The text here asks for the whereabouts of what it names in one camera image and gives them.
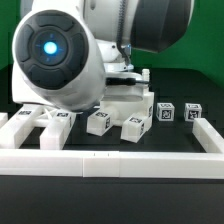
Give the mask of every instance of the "white foam block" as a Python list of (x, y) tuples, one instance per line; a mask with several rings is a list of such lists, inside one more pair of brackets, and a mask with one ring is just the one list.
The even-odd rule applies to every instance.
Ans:
[(119, 177), (119, 152), (89, 152), (83, 159), (83, 177)]
[(120, 177), (223, 179), (224, 155), (122, 152)]
[(0, 150), (1, 175), (82, 177), (83, 152)]
[(8, 121), (7, 113), (0, 113), (0, 128), (2, 128)]
[(58, 110), (40, 136), (41, 150), (61, 150), (74, 125), (76, 114)]
[(18, 149), (33, 130), (33, 119), (41, 113), (42, 106), (24, 105), (0, 129), (0, 148)]
[(207, 153), (224, 153), (224, 139), (206, 119), (194, 119), (193, 134)]

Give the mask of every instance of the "white robot body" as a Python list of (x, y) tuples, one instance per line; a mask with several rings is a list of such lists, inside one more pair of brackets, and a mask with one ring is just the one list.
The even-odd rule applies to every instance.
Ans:
[[(111, 89), (114, 88), (106, 87), (108, 72), (121, 72), (120, 76), (125, 77), (123, 71), (133, 70), (128, 55), (123, 49), (125, 45), (131, 44), (136, 49), (152, 52), (166, 49), (183, 36), (194, 7), (194, 0), (180, 0), (178, 3), (174, 0), (23, 0), (21, 3), (22, 7), (29, 4), (29, 7), (32, 5), (32, 8), (22, 19), (14, 36), (13, 99), (17, 103), (51, 105), (73, 112), (90, 109), (103, 97), (104, 99), (108, 98), (105, 95), (108, 92), (112, 99)], [(60, 13), (62, 20), (63, 17), (70, 16), (77, 21), (83, 35), (86, 36), (88, 45), (88, 49), (85, 50), (88, 51), (86, 61), (80, 62), (80, 66), (83, 66), (82, 69), (72, 76), (67, 68), (63, 68), (66, 84), (61, 83), (57, 88), (51, 86), (51, 81), (52, 83), (56, 82), (56, 75), (52, 75), (52, 73), (60, 70), (66, 62), (62, 60), (52, 66), (44, 61), (44, 65), (42, 65), (42, 52), (39, 54), (40, 58), (37, 58), (34, 47), (30, 47), (37, 38), (31, 37), (31, 41), (27, 43), (33, 64), (37, 65), (34, 66), (35, 69), (31, 68), (30, 62), (28, 64), (31, 67), (26, 68), (28, 65), (18, 58), (18, 49), (21, 48), (18, 46), (23, 44), (26, 49), (26, 44), (21, 43), (20, 40), (21, 36), (26, 36), (26, 31), (23, 30), (25, 25), (29, 23), (30, 19), (39, 14), (43, 15), (43, 13), (46, 14), (43, 17), (47, 21), (49, 19), (47, 14), (51, 12)], [(48, 24), (41, 28), (50, 30), (52, 27), (58, 31), (56, 23), (53, 26)], [(70, 54), (75, 51), (75, 48), (73, 49), (73, 45), (69, 43), (67, 51)], [(51, 71), (52, 78), (48, 75), (49, 71)], [(133, 99), (136, 96), (139, 97), (139, 86), (136, 88), (118, 86), (116, 89), (121, 90), (118, 95), (122, 95), (126, 89), (127, 94), (131, 94)]]

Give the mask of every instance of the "black tabletop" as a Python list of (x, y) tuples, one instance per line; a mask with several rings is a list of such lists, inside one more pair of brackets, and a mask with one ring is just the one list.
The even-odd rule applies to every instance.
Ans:
[[(0, 76), (1, 91), (8, 94), (6, 98), (0, 95), (0, 108), (12, 115), (19, 106), (10, 98), (8, 71)], [(89, 114), (85, 113), (78, 116), (65, 148), (204, 153), (191, 134), (192, 123), (184, 121), (184, 103), (200, 103), (202, 116), (224, 134), (224, 92), (203, 74), (152, 69), (151, 78), (155, 103), (174, 104), (174, 122), (159, 122), (154, 117), (152, 129), (133, 144), (120, 140), (120, 128), (112, 128), (102, 138), (86, 134)], [(41, 131), (35, 129), (23, 147), (38, 147)], [(0, 202), (2, 224), (220, 224), (224, 220), (224, 181), (1, 176)]]
[[(203, 153), (203, 148), (192, 134), (193, 123), (184, 120), (185, 103), (201, 104), (202, 117), (224, 135), (224, 90), (202, 73), (194, 70), (152, 69), (151, 83), (151, 91), (155, 93), (153, 125), (137, 144), (121, 140), (120, 127), (111, 128), (103, 137), (86, 133), (87, 118), (94, 112), (92, 110), (77, 115), (64, 149)], [(173, 122), (158, 121), (157, 102), (174, 105)], [(36, 128), (21, 148), (39, 148), (42, 131)]]

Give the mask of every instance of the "cube label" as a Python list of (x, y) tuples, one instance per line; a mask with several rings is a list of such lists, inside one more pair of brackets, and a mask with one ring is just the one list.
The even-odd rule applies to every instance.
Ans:
[(20, 111), (19, 115), (30, 115), (32, 111)]
[(193, 120), (194, 118), (198, 118), (199, 111), (189, 110), (188, 119)]
[(163, 119), (171, 119), (172, 110), (163, 110), (162, 118)]
[(68, 113), (58, 113), (57, 117), (68, 117)]
[(169, 104), (169, 103), (161, 103), (160, 104), (161, 105), (161, 107), (165, 107), (165, 108), (171, 108), (172, 106)]
[(110, 127), (110, 118), (108, 118), (107, 121), (106, 121), (105, 129), (108, 129), (109, 127)]
[(102, 112), (98, 112), (98, 113), (96, 114), (96, 116), (97, 116), (97, 117), (107, 117), (108, 114), (106, 114), (106, 113), (102, 113)]
[(140, 135), (142, 135), (144, 133), (144, 128), (145, 128), (145, 124), (143, 123), (142, 126), (141, 126)]
[(149, 108), (149, 117), (152, 116), (152, 107)]
[(132, 117), (132, 118), (130, 119), (130, 121), (133, 122), (133, 123), (137, 123), (137, 124), (140, 124), (140, 123), (142, 122), (142, 120), (140, 120), (140, 119), (138, 119), (138, 118), (134, 118), (134, 117)]

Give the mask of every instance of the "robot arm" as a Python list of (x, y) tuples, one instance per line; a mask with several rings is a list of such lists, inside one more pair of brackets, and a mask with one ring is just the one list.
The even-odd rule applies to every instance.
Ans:
[(160, 52), (185, 33), (193, 0), (33, 0), (13, 40), (13, 97), (23, 83), (34, 103), (84, 111), (106, 89), (104, 63), (127, 56), (123, 46)]

